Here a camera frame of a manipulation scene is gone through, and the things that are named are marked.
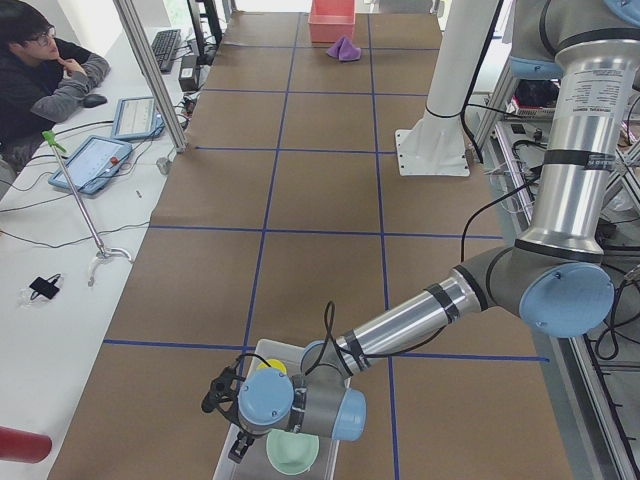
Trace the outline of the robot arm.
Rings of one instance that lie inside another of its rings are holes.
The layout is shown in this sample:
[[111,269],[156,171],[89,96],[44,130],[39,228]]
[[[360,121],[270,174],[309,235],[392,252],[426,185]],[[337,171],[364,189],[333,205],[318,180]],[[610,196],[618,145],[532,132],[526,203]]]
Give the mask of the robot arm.
[[231,461],[272,432],[357,440],[366,400],[347,379],[426,344],[467,313],[500,307],[534,330],[570,338],[611,311],[614,286],[595,232],[639,76],[639,5],[520,1],[511,62],[520,78],[560,83],[529,227],[512,246],[463,259],[447,279],[375,319],[310,343],[297,374],[263,363],[238,377],[228,412],[238,429]]

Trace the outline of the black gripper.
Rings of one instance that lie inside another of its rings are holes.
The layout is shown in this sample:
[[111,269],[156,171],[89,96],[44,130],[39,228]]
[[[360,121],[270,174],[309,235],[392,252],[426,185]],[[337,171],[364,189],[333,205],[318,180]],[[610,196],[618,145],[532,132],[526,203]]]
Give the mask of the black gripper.
[[242,418],[238,418],[237,425],[243,433],[237,435],[228,451],[227,457],[234,463],[241,463],[246,452],[252,446],[252,438],[263,436],[263,428]]

